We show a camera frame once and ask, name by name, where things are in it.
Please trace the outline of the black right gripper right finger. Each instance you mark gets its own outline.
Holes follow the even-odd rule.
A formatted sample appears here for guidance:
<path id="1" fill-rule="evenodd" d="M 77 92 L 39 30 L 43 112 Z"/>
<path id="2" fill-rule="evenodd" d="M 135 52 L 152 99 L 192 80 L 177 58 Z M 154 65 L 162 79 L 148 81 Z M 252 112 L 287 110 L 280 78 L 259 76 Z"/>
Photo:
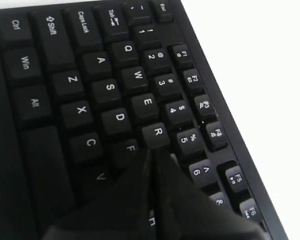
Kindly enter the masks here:
<path id="1" fill-rule="evenodd" d="M 167 149 L 152 152 L 157 237 L 160 240 L 266 240 L 255 222 L 213 202 Z"/>

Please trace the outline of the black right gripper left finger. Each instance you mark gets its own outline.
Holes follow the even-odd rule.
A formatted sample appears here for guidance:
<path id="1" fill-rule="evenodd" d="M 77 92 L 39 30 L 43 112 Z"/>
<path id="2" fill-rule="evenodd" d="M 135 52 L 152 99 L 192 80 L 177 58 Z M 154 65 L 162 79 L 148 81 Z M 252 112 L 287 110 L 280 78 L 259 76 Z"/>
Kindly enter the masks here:
<path id="1" fill-rule="evenodd" d="M 140 150 L 131 166 L 94 200 L 56 220 L 45 240 L 149 240 L 152 153 Z"/>

